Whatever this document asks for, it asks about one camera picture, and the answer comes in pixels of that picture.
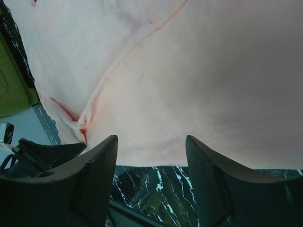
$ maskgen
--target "green container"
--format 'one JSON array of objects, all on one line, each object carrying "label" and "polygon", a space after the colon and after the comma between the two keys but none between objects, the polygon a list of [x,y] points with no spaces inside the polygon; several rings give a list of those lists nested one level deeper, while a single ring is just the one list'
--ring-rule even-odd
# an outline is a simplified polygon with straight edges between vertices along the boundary
[{"label": "green container", "polygon": [[18,114],[38,103],[34,88],[28,88],[10,50],[0,34],[0,118]]}]

